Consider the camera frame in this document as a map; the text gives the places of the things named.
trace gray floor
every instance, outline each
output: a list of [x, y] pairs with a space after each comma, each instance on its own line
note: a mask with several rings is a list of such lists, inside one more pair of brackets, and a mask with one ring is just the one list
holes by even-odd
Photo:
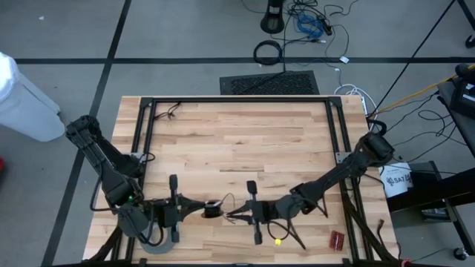
[[[264, 2], [246, 1], [254, 10], [262, 10]], [[345, 7], [350, 3], [332, 2]], [[0, 25], [8, 26], [0, 27], [0, 51], [17, 59], [104, 59], [123, 3], [123, 0], [0, 0]], [[320, 1], [319, 8], [327, 3], [330, 1]], [[361, 0], [353, 5], [350, 15], [336, 15], [331, 22], [344, 25], [350, 33], [349, 57], [409, 57], [448, 3], [448, 0]], [[469, 5], [475, 12], [475, 3]], [[132, 0], [116, 57], [250, 57], [255, 45], [269, 38], [258, 26], [261, 16], [244, 9], [239, 0]], [[475, 56], [475, 50], [464, 46], [471, 32], [455, 3], [417, 56]], [[288, 29], [287, 38], [299, 36]], [[344, 32], [337, 28], [329, 56], [340, 56], [345, 42]], [[286, 55], [323, 56], [327, 44], [296, 44], [287, 48]], [[410, 65], [385, 104], [453, 75], [455, 65]], [[376, 101], [383, 97], [404, 67], [403, 64], [352, 62], [336, 66], [341, 68], [343, 83], [363, 88]], [[19, 68], [60, 105], [61, 118], [68, 123], [91, 109], [103, 65], [20, 65]], [[324, 64], [288, 65], [288, 69], [313, 70], [321, 94], [331, 94], [338, 86], [338, 73]], [[281, 65], [113, 65], [97, 116], [104, 135], [110, 138], [121, 96], [217, 95], [221, 76], [278, 71]], [[385, 113], [381, 119], [392, 125], [412, 107]], [[447, 114], [436, 100], [425, 108]], [[409, 116], [389, 132], [387, 138], [391, 143], [401, 142], [440, 127], [440, 122]], [[7, 171], [0, 176], [0, 266], [39, 266], [76, 150], [64, 137], [38, 143], [2, 126], [0, 137], [0, 156], [7, 161]], [[453, 137], [461, 140], [458, 131]], [[441, 137], [420, 137], [398, 146], [396, 154], [410, 159], [441, 141]], [[418, 161], [428, 160], [434, 160], [442, 171], [464, 171], [475, 166], [468, 149], [451, 141]], [[92, 217], [88, 200], [95, 179], [89, 164], [84, 164], [55, 264], [77, 263], [82, 259]], [[475, 225], [474, 205], [462, 206], [459, 211], [466, 225]], [[447, 248], [420, 263], [474, 265], [473, 258], [460, 262], [451, 256], [451, 248], [461, 246], [451, 224], [424, 223], [412, 211], [393, 214], [393, 223], [403, 257], [416, 259]], [[470, 231], [475, 237], [475, 231], [472, 228]]]

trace white plastic container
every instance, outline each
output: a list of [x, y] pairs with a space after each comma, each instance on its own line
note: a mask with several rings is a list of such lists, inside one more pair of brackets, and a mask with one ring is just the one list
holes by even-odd
[[0, 53], [0, 124], [48, 142], [65, 132], [58, 112], [59, 106], [23, 77], [15, 61]]

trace black rubber mat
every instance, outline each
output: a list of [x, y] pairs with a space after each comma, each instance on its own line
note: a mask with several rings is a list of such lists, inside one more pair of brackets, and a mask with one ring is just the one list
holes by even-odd
[[318, 95], [313, 71], [220, 78], [221, 95]]

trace cable bundle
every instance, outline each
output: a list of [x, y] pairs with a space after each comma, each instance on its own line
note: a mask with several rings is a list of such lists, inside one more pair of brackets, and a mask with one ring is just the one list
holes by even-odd
[[311, 39], [319, 39], [324, 34], [324, 26], [320, 20], [313, 18], [312, 16], [299, 14], [298, 18], [295, 18], [297, 32], [305, 33]]

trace wooden tabletop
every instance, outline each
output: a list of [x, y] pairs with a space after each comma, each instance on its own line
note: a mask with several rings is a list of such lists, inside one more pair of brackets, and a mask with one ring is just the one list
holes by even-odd
[[[343, 96], [342, 102], [354, 147], [368, 131], [363, 108], [357, 96]], [[120, 151], [131, 150], [139, 103], [138, 96], [122, 98], [112, 136], [112, 143]], [[160, 103], [156, 114], [166, 112], [173, 104]], [[147, 166], [143, 189], [146, 199], [169, 197], [168, 176], [176, 174], [178, 191], [188, 198], [222, 199], [232, 192], [235, 205], [241, 206], [249, 198], [247, 180], [256, 181], [259, 200], [275, 200], [288, 194], [290, 188], [317, 179], [335, 166], [323, 103], [183, 103], [174, 114], [172, 120], [164, 117], [154, 125], [150, 152], [157, 159]], [[333, 114], [339, 132], [335, 110]], [[343, 147], [341, 134], [338, 140]], [[368, 173], [379, 177], [376, 169]], [[360, 190], [370, 229], [376, 232], [379, 219], [385, 221], [381, 235], [388, 250], [397, 257], [396, 238], [381, 184], [362, 177]], [[136, 242], [133, 260], [138, 262], [146, 257], [149, 263], [341, 263], [342, 258], [351, 258], [351, 253], [338, 185], [325, 196], [329, 218], [314, 210], [292, 220], [307, 250], [292, 238], [276, 246], [265, 226], [261, 227], [263, 244], [254, 245], [251, 226], [243, 222], [233, 225], [222, 217], [203, 219], [199, 211], [180, 224], [180, 242], [170, 252], [148, 254]], [[96, 206], [106, 206], [101, 191]], [[231, 211], [233, 206], [232, 198], [227, 197], [223, 210]], [[116, 224], [116, 217], [109, 212], [94, 214], [84, 258], [97, 252]], [[270, 230], [276, 237], [284, 235], [283, 230], [274, 226]], [[345, 234], [343, 251], [329, 248], [332, 230]], [[356, 239], [360, 258], [364, 258], [357, 226]], [[126, 243], [122, 241], [120, 258], [125, 255]]]

